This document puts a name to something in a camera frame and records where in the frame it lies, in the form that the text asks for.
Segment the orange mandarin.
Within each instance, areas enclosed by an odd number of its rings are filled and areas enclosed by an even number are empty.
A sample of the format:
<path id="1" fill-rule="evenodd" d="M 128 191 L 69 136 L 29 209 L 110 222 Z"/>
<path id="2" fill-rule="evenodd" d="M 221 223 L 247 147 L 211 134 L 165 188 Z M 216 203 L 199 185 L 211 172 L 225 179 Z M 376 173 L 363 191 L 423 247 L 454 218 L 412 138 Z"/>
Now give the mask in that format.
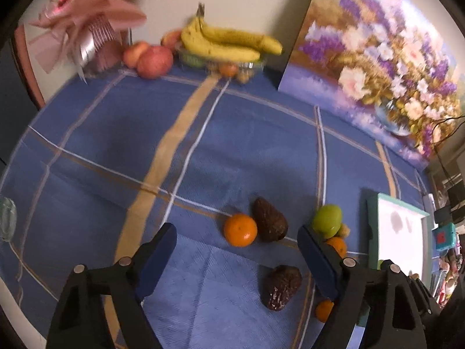
<path id="1" fill-rule="evenodd" d="M 330 299 L 325 299 L 322 300 L 315 308 L 314 310 L 314 315 L 315 317 L 321 322 L 321 323 L 326 323 L 330 313 L 332 311 L 332 308 L 334 306 L 334 302 L 331 301 Z"/>

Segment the orange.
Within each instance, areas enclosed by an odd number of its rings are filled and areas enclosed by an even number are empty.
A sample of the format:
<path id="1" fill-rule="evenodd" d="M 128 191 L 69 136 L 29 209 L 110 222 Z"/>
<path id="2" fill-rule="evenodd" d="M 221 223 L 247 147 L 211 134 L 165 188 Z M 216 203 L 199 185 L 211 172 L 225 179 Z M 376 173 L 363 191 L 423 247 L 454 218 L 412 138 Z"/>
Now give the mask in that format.
<path id="1" fill-rule="evenodd" d="M 325 243 L 330 245 L 330 247 L 332 247 L 342 259 L 346 257 L 348 247 L 343 238 L 334 236 L 329 238 Z"/>

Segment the small tan longan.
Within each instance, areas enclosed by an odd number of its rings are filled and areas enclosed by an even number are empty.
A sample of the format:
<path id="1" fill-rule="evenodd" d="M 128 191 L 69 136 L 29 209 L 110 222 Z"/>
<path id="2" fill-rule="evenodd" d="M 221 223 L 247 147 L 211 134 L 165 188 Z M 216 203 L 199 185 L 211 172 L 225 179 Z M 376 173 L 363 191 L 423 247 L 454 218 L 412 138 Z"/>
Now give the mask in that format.
<path id="1" fill-rule="evenodd" d="M 349 226 L 342 223 L 341 227 L 339 228 L 339 230 L 337 232 L 337 236 L 345 239 L 345 238 L 350 236 L 350 233 L 351 233 L 351 229 L 349 228 Z"/>

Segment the green fruit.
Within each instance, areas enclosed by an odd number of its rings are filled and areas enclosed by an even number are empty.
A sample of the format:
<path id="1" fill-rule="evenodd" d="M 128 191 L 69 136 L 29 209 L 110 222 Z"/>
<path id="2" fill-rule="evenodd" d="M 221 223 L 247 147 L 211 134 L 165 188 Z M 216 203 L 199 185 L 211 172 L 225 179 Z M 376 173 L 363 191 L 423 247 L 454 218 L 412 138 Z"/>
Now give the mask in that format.
<path id="1" fill-rule="evenodd" d="M 343 213 L 341 207 L 334 204 L 321 206 L 311 221 L 311 228 L 323 240 L 334 237 L 342 225 Z"/>

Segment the long dark brown avocado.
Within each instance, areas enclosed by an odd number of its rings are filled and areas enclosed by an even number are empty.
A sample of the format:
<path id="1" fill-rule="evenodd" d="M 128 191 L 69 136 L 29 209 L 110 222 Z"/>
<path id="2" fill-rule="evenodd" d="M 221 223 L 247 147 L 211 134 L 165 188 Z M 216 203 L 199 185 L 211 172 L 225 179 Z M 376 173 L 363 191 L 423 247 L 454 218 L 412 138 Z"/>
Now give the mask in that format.
<path id="1" fill-rule="evenodd" d="M 299 290 L 302 279 L 297 267 L 277 266 L 262 282 L 260 289 L 262 304 L 272 311 L 283 310 Z"/>

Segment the small dark brown avocado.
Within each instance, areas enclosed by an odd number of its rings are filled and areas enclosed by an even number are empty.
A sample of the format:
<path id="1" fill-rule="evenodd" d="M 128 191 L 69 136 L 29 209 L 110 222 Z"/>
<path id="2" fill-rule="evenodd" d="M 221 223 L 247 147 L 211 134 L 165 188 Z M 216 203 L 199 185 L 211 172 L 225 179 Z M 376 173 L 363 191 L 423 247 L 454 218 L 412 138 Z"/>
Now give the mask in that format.
<path id="1" fill-rule="evenodd" d="M 271 243 L 286 237 L 289 224 L 285 216 L 266 199 L 258 197 L 252 205 L 251 212 L 261 241 Z"/>

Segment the small orange tangerine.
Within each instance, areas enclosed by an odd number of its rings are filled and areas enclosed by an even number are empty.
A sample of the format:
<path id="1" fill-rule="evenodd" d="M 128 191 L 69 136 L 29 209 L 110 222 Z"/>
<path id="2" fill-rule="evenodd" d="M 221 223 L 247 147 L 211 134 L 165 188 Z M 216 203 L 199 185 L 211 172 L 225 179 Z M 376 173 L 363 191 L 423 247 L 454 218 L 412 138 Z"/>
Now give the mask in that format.
<path id="1" fill-rule="evenodd" d="M 224 223 L 223 235 L 231 246 L 247 247 L 255 241 L 258 235 L 257 224 L 248 215 L 237 213 Z"/>

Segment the pile of colourful clutter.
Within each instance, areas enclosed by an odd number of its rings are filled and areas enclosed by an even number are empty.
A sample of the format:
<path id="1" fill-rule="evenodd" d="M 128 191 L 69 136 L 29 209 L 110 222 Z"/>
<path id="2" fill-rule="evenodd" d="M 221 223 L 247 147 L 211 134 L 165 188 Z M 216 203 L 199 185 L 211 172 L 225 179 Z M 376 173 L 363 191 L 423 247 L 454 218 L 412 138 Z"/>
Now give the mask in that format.
<path id="1" fill-rule="evenodd" d="M 464 257 L 460 248 L 451 248 L 445 251 L 437 260 L 439 285 L 435 293 L 435 299 L 441 308 L 444 308 L 452 298 L 463 263 Z"/>

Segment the teal toy box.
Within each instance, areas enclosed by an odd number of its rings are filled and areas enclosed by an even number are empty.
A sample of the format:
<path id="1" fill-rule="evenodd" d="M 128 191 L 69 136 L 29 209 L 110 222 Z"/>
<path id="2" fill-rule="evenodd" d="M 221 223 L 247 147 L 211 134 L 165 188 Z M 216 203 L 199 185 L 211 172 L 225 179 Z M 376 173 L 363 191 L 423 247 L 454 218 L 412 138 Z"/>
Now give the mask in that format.
<path id="1" fill-rule="evenodd" d="M 453 223 L 447 223 L 432 231 L 437 251 L 449 250 L 456 245 L 456 231 Z"/>

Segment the white power strip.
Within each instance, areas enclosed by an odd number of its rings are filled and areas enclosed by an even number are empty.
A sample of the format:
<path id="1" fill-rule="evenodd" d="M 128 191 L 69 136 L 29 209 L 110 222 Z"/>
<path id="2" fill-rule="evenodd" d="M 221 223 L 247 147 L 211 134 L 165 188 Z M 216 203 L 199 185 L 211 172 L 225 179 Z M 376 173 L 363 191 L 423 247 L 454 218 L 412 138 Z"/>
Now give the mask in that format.
<path id="1" fill-rule="evenodd" d="M 434 196 L 432 193 L 425 194 L 423 196 L 423 205 L 425 211 L 431 216 L 433 223 L 435 223 L 434 213 L 436 211 Z"/>

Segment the clear drinking glass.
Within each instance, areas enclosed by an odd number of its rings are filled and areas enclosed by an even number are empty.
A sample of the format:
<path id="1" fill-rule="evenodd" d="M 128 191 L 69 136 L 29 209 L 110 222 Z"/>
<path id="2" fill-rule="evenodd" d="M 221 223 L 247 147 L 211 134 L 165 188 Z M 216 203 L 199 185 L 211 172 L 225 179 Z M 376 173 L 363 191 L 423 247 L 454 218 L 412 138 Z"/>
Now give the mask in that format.
<path id="1" fill-rule="evenodd" d="M 0 199 L 0 235 L 1 240 L 10 242 L 17 226 L 17 207 L 12 199 L 1 196 Z"/>

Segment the blue plaid tablecloth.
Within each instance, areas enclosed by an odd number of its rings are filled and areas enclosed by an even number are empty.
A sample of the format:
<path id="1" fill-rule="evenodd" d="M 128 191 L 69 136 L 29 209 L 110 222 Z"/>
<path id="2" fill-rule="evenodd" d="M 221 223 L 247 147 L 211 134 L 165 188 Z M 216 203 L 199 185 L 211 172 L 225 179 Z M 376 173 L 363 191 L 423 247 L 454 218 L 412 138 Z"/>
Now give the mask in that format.
<path id="1" fill-rule="evenodd" d="M 362 261 L 369 196 L 419 208 L 429 191 L 424 172 L 280 93 L 268 74 L 244 86 L 184 67 L 158 80 L 129 70 L 73 79 L 27 125 L 3 173 L 17 226 L 1 245 L 1 280 L 46 336 L 75 265 L 110 266 L 171 222 L 176 250 L 143 304 L 165 348 L 309 348 L 321 326 L 299 227 L 321 204 L 338 205 L 348 251 Z M 283 213 L 286 237 L 231 246 L 224 223 L 237 213 L 253 219 L 258 197 Z M 303 279 L 272 311 L 260 289 L 279 265 Z"/>

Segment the floral still life painting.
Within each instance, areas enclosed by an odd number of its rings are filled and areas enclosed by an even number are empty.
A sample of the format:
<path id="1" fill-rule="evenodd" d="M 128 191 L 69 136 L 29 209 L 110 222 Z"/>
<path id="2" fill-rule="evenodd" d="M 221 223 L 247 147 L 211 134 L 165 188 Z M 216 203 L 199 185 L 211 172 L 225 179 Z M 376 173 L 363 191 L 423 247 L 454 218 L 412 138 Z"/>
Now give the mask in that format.
<path id="1" fill-rule="evenodd" d="M 311 0 L 279 89 L 418 169 L 464 112 L 464 73 L 410 0 Z"/>

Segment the red apple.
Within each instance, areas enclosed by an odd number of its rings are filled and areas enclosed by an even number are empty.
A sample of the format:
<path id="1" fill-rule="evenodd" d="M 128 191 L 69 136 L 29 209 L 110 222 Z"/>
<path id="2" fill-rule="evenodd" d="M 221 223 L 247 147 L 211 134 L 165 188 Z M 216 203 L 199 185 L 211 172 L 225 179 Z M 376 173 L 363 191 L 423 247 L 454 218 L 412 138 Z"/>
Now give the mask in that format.
<path id="1" fill-rule="evenodd" d="M 129 69 L 135 69 L 140 56 L 150 48 L 150 44 L 145 41 L 135 42 L 129 46 L 123 53 L 123 63 Z"/>
<path id="2" fill-rule="evenodd" d="M 166 75 L 173 67 L 173 52 L 163 46 L 152 46 L 141 54 L 137 66 L 137 74 L 148 80 Z"/>

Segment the yellow banana bunch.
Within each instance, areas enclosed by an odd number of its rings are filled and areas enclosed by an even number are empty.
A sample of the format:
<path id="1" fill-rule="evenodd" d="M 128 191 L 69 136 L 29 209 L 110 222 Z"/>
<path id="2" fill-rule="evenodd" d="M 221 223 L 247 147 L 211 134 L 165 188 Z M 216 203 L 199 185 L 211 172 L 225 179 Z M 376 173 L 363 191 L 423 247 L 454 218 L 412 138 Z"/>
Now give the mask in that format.
<path id="1" fill-rule="evenodd" d="M 282 44 L 272 36 L 209 25 L 201 2 L 196 15 L 183 28 L 180 40 L 190 53 L 215 61 L 253 63 L 262 54 L 280 56 L 283 51 Z"/>

